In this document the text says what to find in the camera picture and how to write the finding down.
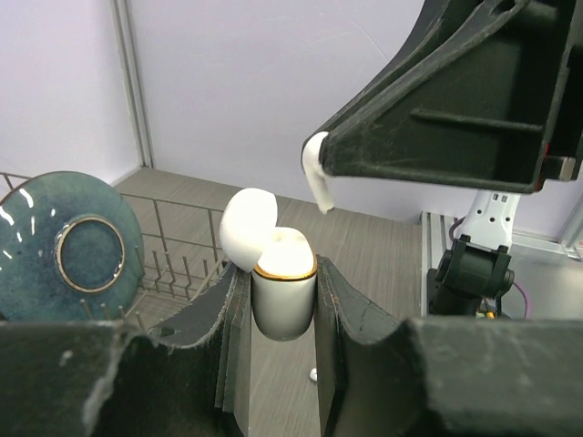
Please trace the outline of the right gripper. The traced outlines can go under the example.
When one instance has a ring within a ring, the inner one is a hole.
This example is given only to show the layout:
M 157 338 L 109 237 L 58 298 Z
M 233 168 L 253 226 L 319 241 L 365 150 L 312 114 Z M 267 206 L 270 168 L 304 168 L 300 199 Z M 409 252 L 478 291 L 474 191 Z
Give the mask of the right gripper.
M 330 177 L 532 193 L 582 164 L 582 3 L 427 1 L 325 124 Z

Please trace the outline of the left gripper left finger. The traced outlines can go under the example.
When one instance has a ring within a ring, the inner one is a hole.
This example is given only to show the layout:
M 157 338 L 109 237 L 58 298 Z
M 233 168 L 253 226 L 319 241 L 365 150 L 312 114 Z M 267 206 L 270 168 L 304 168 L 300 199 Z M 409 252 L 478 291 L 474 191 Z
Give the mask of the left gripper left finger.
M 234 265 L 149 331 L 3 322 L 4 436 L 244 436 L 251 277 Z

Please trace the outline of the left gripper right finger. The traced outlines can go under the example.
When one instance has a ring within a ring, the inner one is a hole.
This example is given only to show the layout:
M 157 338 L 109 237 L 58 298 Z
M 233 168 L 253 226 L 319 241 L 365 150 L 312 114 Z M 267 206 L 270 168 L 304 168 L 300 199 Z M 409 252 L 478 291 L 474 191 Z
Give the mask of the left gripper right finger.
M 317 260 L 324 436 L 579 436 L 578 320 L 397 320 Z

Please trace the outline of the small white charging case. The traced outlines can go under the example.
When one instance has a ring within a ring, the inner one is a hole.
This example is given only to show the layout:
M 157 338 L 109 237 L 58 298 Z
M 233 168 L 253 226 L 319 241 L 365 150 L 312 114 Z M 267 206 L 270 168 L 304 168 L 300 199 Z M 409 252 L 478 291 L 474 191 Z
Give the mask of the small white charging case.
M 314 313 L 318 261 L 298 229 L 277 224 L 275 195 L 259 188 L 238 191 L 220 221 L 227 258 L 251 275 L 251 306 L 260 332 L 275 341 L 300 338 Z

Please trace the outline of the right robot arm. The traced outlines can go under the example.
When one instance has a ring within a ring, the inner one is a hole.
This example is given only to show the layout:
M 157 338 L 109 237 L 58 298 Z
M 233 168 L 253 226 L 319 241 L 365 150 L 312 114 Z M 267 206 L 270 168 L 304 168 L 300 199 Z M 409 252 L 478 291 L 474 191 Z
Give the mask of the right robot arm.
M 582 4 L 427 1 L 398 53 L 304 143 L 322 212 L 333 177 L 473 188 L 429 312 L 472 315 L 514 281 L 520 198 L 582 164 Z

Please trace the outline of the large teal plate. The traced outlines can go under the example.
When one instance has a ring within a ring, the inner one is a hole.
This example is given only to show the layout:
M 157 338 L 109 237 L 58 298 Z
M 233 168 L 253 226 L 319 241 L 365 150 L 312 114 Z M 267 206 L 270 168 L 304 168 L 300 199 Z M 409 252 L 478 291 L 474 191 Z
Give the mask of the large teal plate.
M 118 319 L 143 277 L 132 207 L 108 183 L 57 171 L 1 201 L 1 316 L 8 321 Z

